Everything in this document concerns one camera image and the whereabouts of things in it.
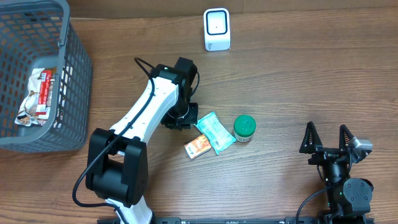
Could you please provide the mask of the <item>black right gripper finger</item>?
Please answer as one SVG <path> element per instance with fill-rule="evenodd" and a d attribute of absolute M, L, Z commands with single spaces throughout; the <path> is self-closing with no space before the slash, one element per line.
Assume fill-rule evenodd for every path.
<path fill-rule="evenodd" d="M 312 121 L 307 123 L 299 153 L 313 154 L 323 147 L 316 127 Z"/>
<path fill-rule="evenodd" d="M 349 141 L 353 138 L 354 135 L 349 131 L 345 124 L 342 124 L 340 126 L 339 148 L 347 149 Z"/>

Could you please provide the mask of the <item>teal snack packet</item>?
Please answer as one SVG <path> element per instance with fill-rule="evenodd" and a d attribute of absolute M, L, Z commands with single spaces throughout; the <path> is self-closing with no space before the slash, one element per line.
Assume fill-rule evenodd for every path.
<path fill-rule="evenodd" d="M 236 142 L 236 138 L 220 123 L 214 111 L 199 119 L 195 126 L 209 140 L 217 156 Z"/>

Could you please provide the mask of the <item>orange juice carton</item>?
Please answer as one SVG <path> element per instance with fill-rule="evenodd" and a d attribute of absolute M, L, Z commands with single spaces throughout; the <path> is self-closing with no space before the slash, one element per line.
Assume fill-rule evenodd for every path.
<path fill-rule="evenodd" d="M 196 157 L 212 149 L 212 146 L 208 138 L 204 134 L 202 134 L 188 144 L 184 145 L 184 148 L 188 157 L 190 159 L 195 159 Z"/>

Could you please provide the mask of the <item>green lid jar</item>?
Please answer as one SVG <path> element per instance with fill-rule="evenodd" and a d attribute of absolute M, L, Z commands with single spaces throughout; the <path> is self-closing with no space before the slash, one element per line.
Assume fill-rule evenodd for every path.
<path fill-rule="evenodd" d="M 234 121 L 234 137 L 239 142 L 248 142 L 256 130 L 256 122 L 252 116 L 242 114 Z"/>

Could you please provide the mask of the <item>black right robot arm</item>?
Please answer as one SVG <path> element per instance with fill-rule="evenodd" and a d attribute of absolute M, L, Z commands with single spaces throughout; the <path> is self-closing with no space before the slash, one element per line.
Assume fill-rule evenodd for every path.
<path fill-rule="evenodd" d="M 317 167 L 318 175 L 325 187 L 308 198 L 299 206 L 295 223 L 300 220 L 300 213 L 308 201 L 325 193 L 328 210 L 320 211 L 310 223 L 373 223 L 366 214 L 371 210 L 373 184 L 362 178 L 352 178 L 350 171 L 353 164 L 365 159 L 373 150 L 368 139 L 354 136 L 345 125 L 340 126 L 339 147 L 324 147 L 313 122 L 308 122 L 299 152 L 311 155 L 310 165 Z"/>

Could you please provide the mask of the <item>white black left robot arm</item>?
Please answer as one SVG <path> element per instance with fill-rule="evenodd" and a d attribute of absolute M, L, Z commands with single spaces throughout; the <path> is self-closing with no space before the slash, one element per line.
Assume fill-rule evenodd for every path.
<path fill-rule="evenodd" d="M 146 89 L 134 106 L 109 130 L 97 128 L 89 141 L 84 182 L 117 217 L 98 223 L 155 223 L 144 192 L 149 181 L 147 144 L 159 124 L 189 129 L 198 122 L 198 104 L 190 98 L 199 82 L 193 60 L 180 57 L 173 67 L 158 64 L 146 71 Z"/>

